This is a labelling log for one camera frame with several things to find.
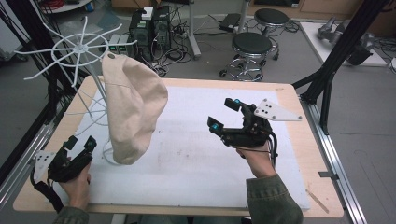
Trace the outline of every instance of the stool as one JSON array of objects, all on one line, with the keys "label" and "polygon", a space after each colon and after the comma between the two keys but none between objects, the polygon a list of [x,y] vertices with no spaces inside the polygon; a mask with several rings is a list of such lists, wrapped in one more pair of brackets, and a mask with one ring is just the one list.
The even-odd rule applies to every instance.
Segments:
[{"label": "stool", "polygon": [[[233,38],[233,50],[238,54],[233,57],[233,61],[227,68],[221,70],[219,75],[225,77],[230,74],[233,81],[259,81],[263,78],[262,67],[265,66],[266,56],[272,48],[271,40],[256,33],[242,33]],[[257,63],[253,59],[262,58]]]},{"label": "stool", "polygon": [[[281,11],[271,8],[262,8],[254,13],[254,20],[258,24],[264,26],[262,34],[268,37],[270,29],[284,27],[286,23],[289,22],[289,17]],[[276,43],[276,45],[274,46],[276,54],[274,55],[273,59],[277,60],[277,58],[279,57],[279,45],[272,37],[269,38]]]}]

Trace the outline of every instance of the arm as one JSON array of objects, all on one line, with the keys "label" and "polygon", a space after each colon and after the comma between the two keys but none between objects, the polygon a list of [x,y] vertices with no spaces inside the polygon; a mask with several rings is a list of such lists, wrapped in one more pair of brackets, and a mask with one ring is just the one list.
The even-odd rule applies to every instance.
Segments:
[{"label": "arm", "polygon": [[247,180],[247,203],[253,224],[303,223],[301,208],[291,198],[272,166],[268,145],[255,149],[260,152],[237,149],[240,155],[245,156],[252,173],[257,177]]},{"label": "arm", "polygon": [[85,212],[90,200],[91,176],[88,173],[91,164],[88,164],[79,176],[66,183],[60,183],[69,197],[69,205],[58,214],[53,224],[86,224],[89,216]]}]

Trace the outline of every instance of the floor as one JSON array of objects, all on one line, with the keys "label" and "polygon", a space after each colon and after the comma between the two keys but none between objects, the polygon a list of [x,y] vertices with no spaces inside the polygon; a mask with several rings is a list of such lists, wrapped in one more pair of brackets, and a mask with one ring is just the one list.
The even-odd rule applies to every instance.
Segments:
[{"label": "floor", "polygon": [[[88,16],[92,29],[106,31],[122,22],[120,32],[126,32],[129,12],[114,12],[104,4],[95,12],[75,10],[58,16],[59,22],[79,21]],[[210,17],[196,20],[195,27],[204,24],[195,33],[223,33]],[[219,77],[234,52],[231,49],[232,34],[197,35],[202,57],[187,63],[169,65],[171,78],[198,78],[230,80]],[[283,32],[276,37],[281,51],[277,61],[268,60],[264,67],[263,81],[293,83],[316,72],[321,63],[311,49],[303,32]],[[100,71],[100,64],[95,65]],[[34,64],[16,59],[0,68],[0,143],[3,164],[12,149],[21,140],[31,123],[45,105],[46,81],[38,78],[23,81],[36,73]],[[344,165],[348,179],[358,198],[368,223],[388,224],[396,220],[396,106],[391,99],[396,95],[396,74],[387,67],[342,66],[333,81],[329,116],[329,132]],[[297,90],[303,93],[306,87]],[[19,190],[9,198],[0,211],[0,223],[51,223],[54,213],[20,213],[12,208]],[[90,223],[110,223],[111,215],[92,214]],[[347,216],[337,219],[306,218],[304,223],[351,223]]]}]

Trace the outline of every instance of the sleeve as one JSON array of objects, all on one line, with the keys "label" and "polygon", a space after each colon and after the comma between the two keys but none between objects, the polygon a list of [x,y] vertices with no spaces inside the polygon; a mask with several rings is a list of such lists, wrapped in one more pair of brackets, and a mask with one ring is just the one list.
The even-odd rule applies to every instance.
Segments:
[{"label": "sleeve", "polygon": [[247,204],[253,224],[303,223],[303,212],[279,175],[248,179]]},{"label": "sleeve", "polygon": [[64,207],[52,224],[87,224],[90,217],[75,207]]}]

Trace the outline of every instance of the hat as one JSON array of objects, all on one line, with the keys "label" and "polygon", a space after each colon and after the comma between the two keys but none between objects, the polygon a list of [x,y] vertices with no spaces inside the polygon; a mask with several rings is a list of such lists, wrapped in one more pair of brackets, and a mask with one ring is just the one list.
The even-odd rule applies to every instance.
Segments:
[{"label": "hat", "polygon": [[168,91],[155,72],[125,55],[107,52],[102,70],[113,159],[130,165],[149,148]]}]

